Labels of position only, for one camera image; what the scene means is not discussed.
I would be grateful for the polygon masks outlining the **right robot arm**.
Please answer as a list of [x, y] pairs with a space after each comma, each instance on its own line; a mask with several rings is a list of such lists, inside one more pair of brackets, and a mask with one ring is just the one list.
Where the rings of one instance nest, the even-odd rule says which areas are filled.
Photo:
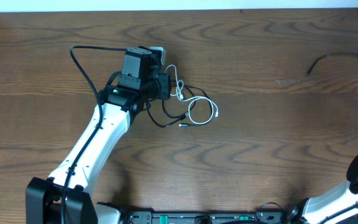
[[305, 198], [287, 211], [283, 223], [339, 223], [358, 214], [358, 155], [346, 180], [326, 193]]

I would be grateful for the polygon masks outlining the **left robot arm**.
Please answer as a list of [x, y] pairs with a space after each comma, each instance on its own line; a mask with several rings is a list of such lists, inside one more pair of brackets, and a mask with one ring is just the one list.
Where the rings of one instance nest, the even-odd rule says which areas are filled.
[[121, 212], [91, 196], [113, 147], [150, 100], [170, 97], [170, 76], [161, 71], [163, 47], [123, 49], [122, 70], [95, 91], [91, 121], [47, 179], [34, 177], [25, 191], [27, 223], [120, 223]]

